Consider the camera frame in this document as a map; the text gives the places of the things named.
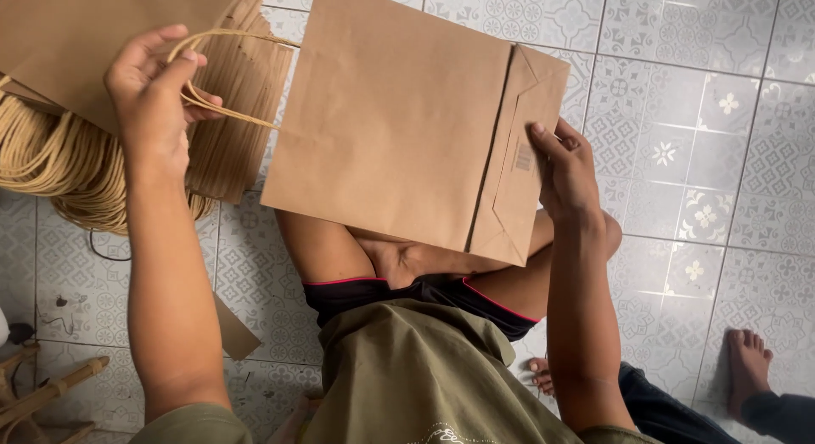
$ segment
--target wooden stool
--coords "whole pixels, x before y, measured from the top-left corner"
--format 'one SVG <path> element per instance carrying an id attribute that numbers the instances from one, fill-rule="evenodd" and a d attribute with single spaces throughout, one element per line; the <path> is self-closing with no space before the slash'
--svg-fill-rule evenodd
<path id="1" fill-rule="evenodd" d="M 15 397 L 11 391 L 6 373 L 19 363 L 33 356 L 40 349 L 40 345 L 34 342 L 32 345 L 23 347 L 19 352 L 9 359 L 0 362 L 0 444 L 7 444 L 11 432 L 19 429 L 26 436 L 25 442 L 32 444 L 56 444 L 46 436 L 46 433 L 34 422 L 31 414 L 45 407 L 48 402 L 56 397 L 61 397 L 73 386 L 80 384 L 84 380 L 99 374 L 110 361 L 108 357 L 92 358 L 85 366 L 81 366 L 76 371 L 68 374 L 62 379 L 51 379 L 45 386 L 34 390 L 25 397 Z M 59 444 L 74 444 L 85 438 L 93 431 L 96 424 L 87 422 L 80 424 L 78 428 Z"/>

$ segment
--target black shorts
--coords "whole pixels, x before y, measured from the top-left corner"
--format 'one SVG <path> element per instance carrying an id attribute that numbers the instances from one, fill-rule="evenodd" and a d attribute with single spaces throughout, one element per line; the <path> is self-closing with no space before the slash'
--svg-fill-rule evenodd
<path id="1" fill-rule="evenodd" d="M 539 321 L 512 310 L 479 293 L 467 278 L 439 286 L 416 281 L 409 287 L 391 290 L 384 278 L 350 278 L 336 282 L 303 283 L 306 302 L 317 311 L 317 325 L 323 327 L 334 316 L 363 305 L 392 299 L 415 299 L 441 303 L 493 322 L 509 341 L 521 339 Z"/>

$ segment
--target pink trim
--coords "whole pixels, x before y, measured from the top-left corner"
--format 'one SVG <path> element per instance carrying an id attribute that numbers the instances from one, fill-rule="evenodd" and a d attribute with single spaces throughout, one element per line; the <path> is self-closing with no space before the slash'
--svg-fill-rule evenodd
<path id="1" fill-rule="evenodd" d="M 490 299 L 490 298 L 486 297 L 486 296 L 485 296 L 484 294 L 482 294 L 482 293 L 481 293 L 479 290 L 476 290 L 475 288 L 471 287 L 471 286 L 469 285 L 469 283 L 467 283 L 467 277 L 464 277 L 464 278 L 461 280 L 461 282 L 464 284 L 464 286 L 465 286 L 465 287 L 467 287 L 467 288 L 469 288 L 469 289 L 473 290 L 475 293 L 477 293 L 477 294 L 481 295 L 481 296 L 482 296 L 484 299 L 486 299 L 487 301 L 490 301 L 491 303 L 494 303 L 495 305 L 497 305 L 498 307 L 501 307 L 502 309 L 506 310 L 506 311 L 507 311 L 507 312 L 509 312 L 510 314 L 514 314 L 514 315 L 516 315 L 516 316 L 518 316 L 518 317 L 520 317 L 520 318 L 523 318 L 524 320 L 529 320 L 530 322 L 535 322 L 535 323 L 539 323 L 539 322 L 540 322 L 540 320 L 535 320 L 534 318 L 525 317 L 524 315 L 519 314 L 518 312 L 515 312 L 515 311 L 514 311 L 514 310 L 512 310 L 512 309 L 507 309 L 507 308 L 506 308 L 506 307 L 504 307 L 503 305 L 501 305 L 501 304 L 499 304 L 499 303 L 497 303 L 497 302 L 493 301 L 492 299 Z"/>
<path id="2" fill-rule="evenodd" d="M 384 280 L 387 281 L 387 278 L 379 278 L 379 277 L 358 277 L 358 278 L 346 278 L 344 280 L 334 280 L 333 282 L 303 282 L 303 285 L 333 285 L 334 283 L 345 283 L 345 282 L 355 282 L 357 280 Z"/>

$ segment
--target paper bag handle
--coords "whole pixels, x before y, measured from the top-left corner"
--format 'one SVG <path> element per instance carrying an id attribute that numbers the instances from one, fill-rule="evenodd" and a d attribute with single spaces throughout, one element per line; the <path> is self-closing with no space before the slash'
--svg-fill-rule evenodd
<path id="1" fill-rule="evenodd" d="M 274 42 L 274 43 L 285 44 L 286 46 L 291 46 L 293 48 L 300 48 L 300 43 L 295 43 L 295 42 L 293 42 L 293 41 L 291 41 L 289 39 L 285 39 L 285 38 L 279 38 L 279 37 L 274 36 L 273 34 L 250 34 L 249 32 L 237 31 L 237 30 L 233 30 L 233 29 L 212 29 L 211 31 L 201 32 L 199 34 L 194 34 L 192 36 L 189 36 L 186 39 L 184 39 L 183 41 L 181 41 L 180 43 L 176 44 L 175 48 L 173 48 L 173 51 L 167 57 L 167 63 L 171 63 L 175 59 L 175 57 L 178 56 L 178 53 L 180 53 L 182 49 L 184 49 L 186 47 L 189 47 L 189 49 L 195 49 L 196 46 L 198 46 L 198 44 L 201 42 L 201 40 L 205 36 L 209 36 L 209 35 L 248 36 L 248 37 L 251 37 L 251 38 L 264 39 L 266 41 L 271 41 L 271 42 Z M 187 89 L 190 91 L 192 96 L 194 96 L 195 98 L 191 99 L 190 97 L 188 97 L 184 93 L 181 93 L 181 97 L 183 97 L 184 100 L 190 102 L 192 105 L 198 105 L 201 108 L 206 108 L 208 110 L 217 111 L 218 113 L 220 113 L 222 115 L 229 116 L 231 118 L 240 119 L 242 121 L 247 121 L 247 122 L 252 123 L 252 124 L 257 124 L 258 126 L 267 126 L 267 127 L 273 128 L 273 129 L 280 129 L 278 126 L 275 126 L 272 123 L 268 123 L 268 122 L 266 122 L 266 121 L 264 121 L 262 119 L 258 119 L 258 118 L 255 118 L 255 117 L 252 117 L 252 116 L 249 116 L 249 115 L 244 115 L 243 113 L 238 113 L 237 111 L 232 111 L 229 108 L 224 108 L 222 106 L 218 106 L 218 105 L 213 104 L 212 102 L 204 100 L 204 98 L 199 96 L 198 93 L 196 92 L 196 90 L 192 87 L 192 82 L 191 81 L 187 82 Z"/>

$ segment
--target leg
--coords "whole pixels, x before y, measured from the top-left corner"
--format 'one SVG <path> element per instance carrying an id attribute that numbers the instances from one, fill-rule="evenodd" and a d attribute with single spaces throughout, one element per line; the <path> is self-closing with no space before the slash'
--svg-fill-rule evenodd
<path id="1" fill-rule="evenodd" d="M 611 258 L 623 239 L 623 231 L 611 215 L 604 212 L 604 217 L 606 255 Z M 552 248 L 546 246 L 529 258 L 526 267 L 511 266 L 496 272 L 475 275 L 467 283 L 516 314 L 540 320 L 546 316 L 551 270 Z"/>
<path id="2" fill-rule="evenodd" d="M 481 256 L 446 250 L 379 233 L 348 228 L 360 243 L 377 270 L 377 276 L 388 279 L 391 289 L 410 285 L 416 277 L 430 273 L 472 275 L 508 268 L 510 264 Z M 552 243 L 554 228 L 545 210 L 535 214 L 529 256 Z"/>
<path id="3" fill-rule="evenodd" d="M 547 359 L 532 358 L 529 368 L 540 392 L 554 395 Z M 628 414 L 640 433 L 665 444 L 738 444 L 712 420 L 653 386 L 642 370 L 622 363 L 618 381 Z"/>
<path id="4" fill-rule="evenodd" d="M 286 249 L 306 283 L 376 277 L 368 255 L 343 225 L 275 210 Z"/>
<path id="5" fill-rule="evenodd" d="M 759 434 L 785 444 L 815 442 L 815 398 L 784 394 L 778 396 L 767 382 L 773 353 L 750 330 L 732 330 L 727 335 L 733 392 L 728 412 Z"/>

